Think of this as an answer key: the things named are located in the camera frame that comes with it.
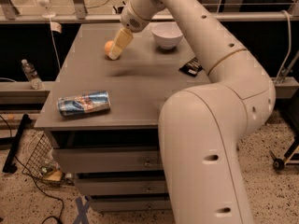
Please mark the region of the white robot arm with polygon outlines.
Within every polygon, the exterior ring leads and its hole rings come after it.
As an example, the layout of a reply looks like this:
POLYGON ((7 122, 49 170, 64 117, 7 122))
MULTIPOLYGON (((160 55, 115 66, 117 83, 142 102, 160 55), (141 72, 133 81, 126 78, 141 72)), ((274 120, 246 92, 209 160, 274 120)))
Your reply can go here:
POLYGON ((268 120, 274 84, 254 56, 197 0, 129 0, 108 57, 168 9, 209 79, 170 96, 160 152, 176 224, 254 224, 237 142, 268 120))

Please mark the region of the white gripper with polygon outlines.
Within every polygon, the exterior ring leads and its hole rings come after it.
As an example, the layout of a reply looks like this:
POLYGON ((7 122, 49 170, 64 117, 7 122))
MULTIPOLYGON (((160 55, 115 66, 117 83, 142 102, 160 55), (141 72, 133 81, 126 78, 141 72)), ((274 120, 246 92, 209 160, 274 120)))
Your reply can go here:
POLYGON ((155 13, 156 6, 150 2, 130 1, 121 13, 121 24, 125 28, 121 28, 112 40, 113 45, 108 58, 117 60, 133 40, 133 33, 143 31, 155 13))

